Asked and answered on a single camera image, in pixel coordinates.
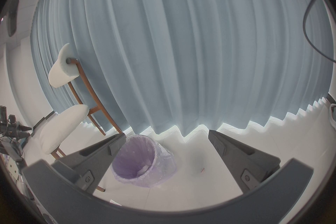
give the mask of blue-gray curtain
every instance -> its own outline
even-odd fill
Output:
[[[121,129],[182,135],[199,124],[245,128],[283,119],[325,96],[333,65],[303,35],[310,0],[39,0],[31,48],[40,84],[62,112],[76,103],[47,75],[70,43]],[[307,21],[312,42],[333,57],[322,0]],[[75,88],[95,106],[82,81]],[[101,113],[98,122],[111,126]]]

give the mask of plastic bag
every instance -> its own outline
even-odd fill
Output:
[[[116,180],[140,187],[153,187],[169,179],[176,171],[174,156],[145,135],[126,138],[111,164]]]

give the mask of black cable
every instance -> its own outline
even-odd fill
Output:
[[[304,33],[304,36],[306,37],[308,43],[313,47],[314,50],[316,50],[319,54],[321,54],[323,57],[327,58],[328,60],[336,63],[336,60],[334,60],[333,58],[330,58],[329,56],[325,55],[323,52],[321,52],[317,47],[315,47],[313,45],[313,43],[309,40],[308,36],[307,36],[307,33],[306,33],[306,20],[307,20],[307,17],[308,17],[308,14],[312,8],[312,6],[314,5],[316,0],[311,0],[307,6],[307,9],[306,9],[306,12],[304,13],[304,17],[303,17],[303,33]]]

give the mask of white tile floor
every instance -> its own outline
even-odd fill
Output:
[[[313,177],[294,208],[283,219],[286,223],[306,203],[320,184],[335,155],[336,132],[328,121],[328,104],[315,102],[307,111],[288,114],[283,121],[270,118],[265,127],[250,122],[244,130],[223,124],[219,131],[257,149],[278,156],[281,166],[292,157],[314,168]],[[228,201],[242,194],[228,169],[207,138],[208,129],[198,126],[187,137],[182,137],[176,126],[157,135],[149,127],[141,134],[148,135],[170,150],[177,163],[176,174],[153,188],[122,184],[115,180],[110,169],[100,186],[106,192],[94,195],[106,201],[113,200],[122,206],[151,211],[179,211],[197,209]],[[126,135],[132,135],[128,129]],[[25,147],[28,164],[43,158],[39,147],[39,132]],[[62,144],[61,149],[70,154],[105,139],[92,125],[81,124]]]

